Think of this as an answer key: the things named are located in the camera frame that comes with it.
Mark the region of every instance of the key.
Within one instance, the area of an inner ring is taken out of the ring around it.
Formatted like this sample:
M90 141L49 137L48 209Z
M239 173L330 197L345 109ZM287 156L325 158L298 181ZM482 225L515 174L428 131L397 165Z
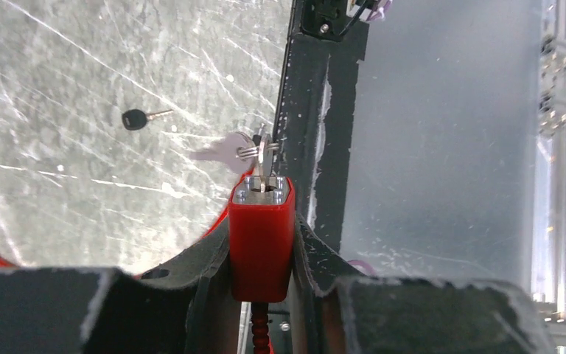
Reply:
M166 116L173 112L172 109L158 113L146 114L139 109L130 109L122 114L122 124L128 131L139 131L146 124L157 117Z
M238 156L239 150L253 147L254 144L248 135L236 132L230 133L208 148L195 151L190 157L198 161L222 162L233 173L239 175L253 168L255 164L254 157L240 158Z

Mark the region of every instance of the silver key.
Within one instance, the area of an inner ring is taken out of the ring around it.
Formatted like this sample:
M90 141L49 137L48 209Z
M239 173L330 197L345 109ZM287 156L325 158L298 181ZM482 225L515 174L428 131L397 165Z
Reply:
M255 158L240 158L238 150L254 148L254 146L255 144L248 135L240 132L230 133L224 139L212 144L212 146L195 151L190 157L199 161L222 162L233 173L241 174L253 168Z

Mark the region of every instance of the purple wire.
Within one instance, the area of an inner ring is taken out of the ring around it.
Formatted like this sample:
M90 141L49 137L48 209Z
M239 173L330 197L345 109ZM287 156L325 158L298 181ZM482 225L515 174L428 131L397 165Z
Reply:
M377 272L365 260L349 260L348 264L354 267L361 267L366 275L377 275Z
M373 9L372 14L370 14L370 16L368 17L368 21L374 21L377 18L381 17L382 14L385 14L387 12L387 9L389 9L389 6L391 5L392 1L393 0L387 0L387 2L382 7Z

